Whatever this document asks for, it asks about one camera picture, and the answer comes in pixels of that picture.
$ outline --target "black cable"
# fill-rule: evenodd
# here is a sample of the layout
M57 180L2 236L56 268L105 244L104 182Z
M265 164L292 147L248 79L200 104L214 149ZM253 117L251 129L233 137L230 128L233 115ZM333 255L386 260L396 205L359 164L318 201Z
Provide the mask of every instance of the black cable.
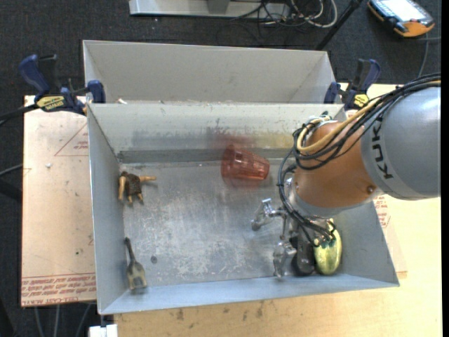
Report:
M6 120L12 119L13 117L21 116L26 112L39 109L37 105L30 105L19 107L16 111L7 112L6 114L0 115L0 125L2 125Z
M81 330L83 329L84 320L86 319L87 314L88 314L91 306L92 306L92 303L88 303L87 308L84 310L83 317L81 318L81 321L79 322L78 329L76 330L75 337L78 337L79 334L81 333Z
M13 167L7 168L7 169L5 169L3 171L0 171L0 176L6 175L7 173L10 173L12 171L21 169L22 167L23 167L23 164L18 164L18 165L15 165Z
M297 137L304 128L307 128L307 126L303 126L293 134L294 137L293 154L295 155L297 165L305 170L313 170L322 167L332 159L342 156L343 154L347 153L355 145L355 142L361 138L361 136L369 129L369 127L372 124L374 124L376 118L378 118L381 114L384 114L396 101L398 101L401 98L406 98L412 93L423 90L425 88L429 88L432 86L440 86L441 82L439 80L441 80L440 74L438 73L428 74L426 76L420 77L419 79L412 80L409 83L405 84L404 86L398 87L387 94L376 97L375 99L378 99L377 103L373 107L371 107L370 111L366 112L361 118L355 121L354 124L352 124L349 127L348 131L345 133L344 136L342 136L337 142L332 143L333 141L335 141L335 139L337 139L337 137L340 134L333 136L333 138L329 141L329 143L327 143L320 150L311 154L301 154L296 149L296 147L298 146ZM341 151L342 147L348 141L349 137L352 136L355 132L357 132L362 126L365 127L365 131L362 132L362 134L356 139L356 141L353 142L345 151L337 153ZM307 135L308 133L304 135L303 141L299 142L300 145L303 145L305 143ZM325 159L319 160L319 162L313 166L303 166L303 164L301 164L301 161L317 160L318 158L330 152L333 153L328 157L326 157Z
M39 332L39 336L45 337L45 334L43 334L41 319L39 317L39 311L38 311L37 307L34 308L34 317L36 319L37 331Z
M344 11L344 13L340 16L340 19L338 19L337 23L331 27L329 33L324 37L321 42L316 45L316 48L314 50L323 50L324 47L328 44L328 42L333 38L335 34L337 34L337 31L341 28L341 26L346 22L346 20L351 16L351 14L360 6L360 3L363 0L351 0L348 7Z

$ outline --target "table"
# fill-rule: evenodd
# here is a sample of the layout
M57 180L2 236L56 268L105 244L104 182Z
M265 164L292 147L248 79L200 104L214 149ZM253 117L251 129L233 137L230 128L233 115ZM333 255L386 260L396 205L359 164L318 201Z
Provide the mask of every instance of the table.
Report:
M368 95L392 88L373 86ZM95 300L83 119L25 115L24 307ZM406 261L400 287L115 315L119 335L441 336L441 198L385 199L392 216L387 241L400 246L395 266Z

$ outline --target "gray metal bin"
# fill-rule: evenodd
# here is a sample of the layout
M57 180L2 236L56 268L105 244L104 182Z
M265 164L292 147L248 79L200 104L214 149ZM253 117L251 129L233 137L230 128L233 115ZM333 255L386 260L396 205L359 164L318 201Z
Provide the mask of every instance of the gray metal bin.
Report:
M114 44L104 46L109 49ZM145 56L150 62L157 47L147 44L116 47L118 51L112 49L107 55L90 51L95 58L87 62L90 72L86 75L86 80L103 77L109 99L106 104L92 104L88 108L100 314L398 286L373 204L335 217L342 236L343 256L341 266L332 276L274 277L272 254L279 239L281 219L257 232L251 229L250 221L262 199L271 197L275 204L280 204L277 172L293 144L292 132L310 116L325 110L342 118L341 105L244 98L231 102L189 102L188 98L175 101L158 98L163 94L162 87L152 90L151 82L142 80L149 89L148 98L144 99L141 95L144 89L136 77L141 69L133 67L127 59L122 64L127 67L123 77L136 79L132 84L135 90L129 90L129 96L124 95L124 90L118 87L122 84L115 81L120 78L119 72L112 79L107 74L112 63L122 62L112 62L113 56L127 52L133 57L140 56L143 62L145 51L152 51ZM210 52L209 48L205 51L206 55ZM228 92L223 90L229 88L228 81L222 83L224 86L218 84L216 89L226 95ZM195 85L199 89L208 82L198 75ZM252 96L255 96L257 87L248 88L254 89ZM309 90L317 89L320 88L314 86ZM117 98L127 100L128 104L112 103ZM257 187L230 185L220 175L221 156L234 143L269 160L269 176ZM118 200L118 177L123 170L157 177L142 186L143 203L135 201L130 205ZM128 289L125 236L130 237L136 257L146 270L148 287L138 292Z

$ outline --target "metal stand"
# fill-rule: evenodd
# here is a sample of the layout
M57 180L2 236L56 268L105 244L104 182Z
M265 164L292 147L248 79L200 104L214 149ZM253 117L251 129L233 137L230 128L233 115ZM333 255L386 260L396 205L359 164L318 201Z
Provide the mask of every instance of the metal stand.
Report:
M260 0L130 0L131 15L181 15L235 18L257 18ZM285 13L285 4L267 4L273 14ZM262 8L259 18L267 16Z
M337 21L337 23L330 29L329 33L324 37L324 39L316 46L315 50L323 50L324 46L332 39L332 37L337 34L337 31L341 26L348 20L349 16L360 6L363 0L351 0L348 7Z

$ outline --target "electronic device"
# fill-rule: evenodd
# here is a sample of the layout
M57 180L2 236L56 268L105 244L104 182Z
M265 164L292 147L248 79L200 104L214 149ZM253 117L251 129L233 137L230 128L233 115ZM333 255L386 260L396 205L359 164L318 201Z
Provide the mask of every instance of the electronic device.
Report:
M432 16L413 0L370 0L368 7L386 27L402 37L418 37L435 26Z

